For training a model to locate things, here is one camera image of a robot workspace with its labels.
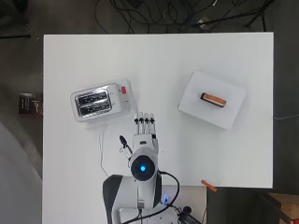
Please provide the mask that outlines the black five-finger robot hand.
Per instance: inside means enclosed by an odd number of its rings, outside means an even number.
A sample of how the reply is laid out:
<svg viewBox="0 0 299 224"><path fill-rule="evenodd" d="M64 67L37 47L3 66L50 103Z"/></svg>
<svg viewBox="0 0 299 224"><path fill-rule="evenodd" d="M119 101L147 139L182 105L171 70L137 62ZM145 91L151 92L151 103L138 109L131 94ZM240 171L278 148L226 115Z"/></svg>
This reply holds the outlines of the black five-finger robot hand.
<svg viewBox="0 0 299 224"><path fill-rule="evenodd" d="M156 136L155 118L152 113L135 114L134 156L158 157L159 146Z"/></svg>

